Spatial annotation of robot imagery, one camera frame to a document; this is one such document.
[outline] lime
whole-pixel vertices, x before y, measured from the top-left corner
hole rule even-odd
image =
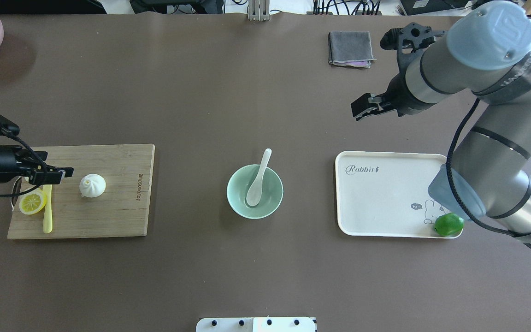
[[[46,194],[36,189],[19,197],[19,210],[24,214],[34,214],[42,210],[46,205]]]
[[[463,228],[464,219],[452,212],[436,219],[436,227],[434,227],[441,236],[450,236],[459,233]]]

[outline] light green bowl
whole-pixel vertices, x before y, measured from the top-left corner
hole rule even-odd
[[[256,206],[249,206],[245,201],[247,191],[257,176],[259,165],[247,165],[239,168],[227,185],[227,199],[230,207],[247,219],[260,219],[272,214],[282,202],[284,189],[282,180],[276,172],[267,167],[264,173],[261,200]]]

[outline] cartoon rabbit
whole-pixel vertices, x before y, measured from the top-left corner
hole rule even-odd
[[[434,224],[436,223],[436,219],[438,217],[443,216],[445,214],[444,207],[434,201],[434,200],[426,200],[425,201],[425,220],[423,221],[426,224]]]

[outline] yellow knife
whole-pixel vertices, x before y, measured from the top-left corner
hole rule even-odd
[[[46,194],[46,205],[44,206],[44,220],[42,221],[42,231],[45,234],[53,231],[53,185],[45,184],[42,191]]]

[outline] black box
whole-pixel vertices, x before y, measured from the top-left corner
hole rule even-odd
[[[464,8],[466,4],[468,0],[401,0],[401,6],[407,15]]]

